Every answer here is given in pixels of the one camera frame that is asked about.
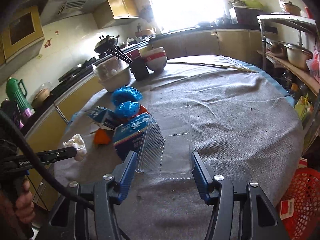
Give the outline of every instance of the metal screw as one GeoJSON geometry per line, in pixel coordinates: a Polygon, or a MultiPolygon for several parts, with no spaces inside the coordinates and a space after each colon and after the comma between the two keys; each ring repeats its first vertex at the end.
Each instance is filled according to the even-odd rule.
{"type": "Polygon", "coordinates": [[[76,186],[78,186],[78,182],[72,181],[72,182],[69,183],[69,186],[70,187],[76,187],[76,186]]]}
{"type": "Polygon", "coordinates": [[[252,187],[257,187],[259,184],[258,184],[258,182],[256,182],[255,180],[252,180],[252,181],[250,181],[250,185],[251,185],[252,187]]]}
{"type": "Polygon", "coordinates": [[[112,174],[106,174],[106,175],[103,176],[104,180],[111,180],[112,178],[113,178],[112,174]]]}
{"type": "Polygon", "coordinates": [[[214,176],[214,178],[215,178],[215,180],[223,180],[224,179],[224,177],[220,174],[214,176]]]}

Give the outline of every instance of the orange mesh basket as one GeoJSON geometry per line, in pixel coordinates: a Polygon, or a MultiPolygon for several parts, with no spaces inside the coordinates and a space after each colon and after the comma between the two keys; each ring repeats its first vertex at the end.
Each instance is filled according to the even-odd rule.
{"type": "Polygon", "coordinates": [[[281,201],[294,198],[293,217],[282,220],[291,240],[306,240],[320,221],[320,173],[297,169],[281,201]]]}

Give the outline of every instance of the bright window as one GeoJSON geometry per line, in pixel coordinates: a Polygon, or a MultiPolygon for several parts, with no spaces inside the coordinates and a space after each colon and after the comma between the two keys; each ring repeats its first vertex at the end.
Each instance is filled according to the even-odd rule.
{"type": "Polygon", "coordinates": [[[167,31],[195,26],[201,21],[214,21],[223,16],[222,0],[151,0],[155,20],[167,31]]]}

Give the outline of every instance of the human hand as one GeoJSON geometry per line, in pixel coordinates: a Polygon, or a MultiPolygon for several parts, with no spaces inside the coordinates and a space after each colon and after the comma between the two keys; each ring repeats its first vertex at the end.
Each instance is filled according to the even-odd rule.
{"type": "Polygon", "coordinates": [[[30,192],[30,183],[27,179],[23,181],[22,193],[16,201],[16,215],[22,223],[30,223],[36,216],[30,192]]]}

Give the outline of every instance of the blue plastic bag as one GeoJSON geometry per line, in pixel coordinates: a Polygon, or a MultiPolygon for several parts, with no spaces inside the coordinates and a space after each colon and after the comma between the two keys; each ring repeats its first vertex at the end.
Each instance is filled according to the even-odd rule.
{"type": "Polygon", "coordinates": [[[132,117],[139,112],[140,103],[127,101],[116,107],[115,114],[119,118],[132,117]]]}
{"type": "Polygon", "coordinates": [[[111,96],[111,101],[114,103],[115,106],[119,106],[121,103],[132,101],[132,102],[139,102],[142,100],[142,94],[139,90],[123,86],[115,90],[111,96]]]}

